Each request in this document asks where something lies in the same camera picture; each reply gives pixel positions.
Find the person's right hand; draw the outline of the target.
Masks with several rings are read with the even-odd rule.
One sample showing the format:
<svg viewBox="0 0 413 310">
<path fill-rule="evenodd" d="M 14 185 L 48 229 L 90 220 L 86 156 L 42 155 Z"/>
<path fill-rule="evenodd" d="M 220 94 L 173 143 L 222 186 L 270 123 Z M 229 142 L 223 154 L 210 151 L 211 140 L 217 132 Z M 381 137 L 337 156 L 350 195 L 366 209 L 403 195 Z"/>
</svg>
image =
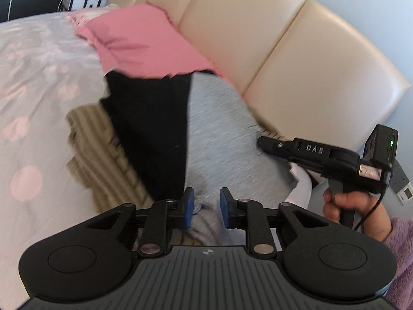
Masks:
<svg viewBox="0 0 413 310">
<path fill-rule="evenodd" d="M 340 213 L 344 210 L 355 210 L 363 216 L 375 207 L 377 208 L 365 219 L 363 223 L 364 234 L 383 242 L 391 233 L 391 219 L 378 198 L 364 192 L 336 193 L 327 189 L 324 194 L 323 215 L 325 218 L 339 223 Z"/>
</svg>

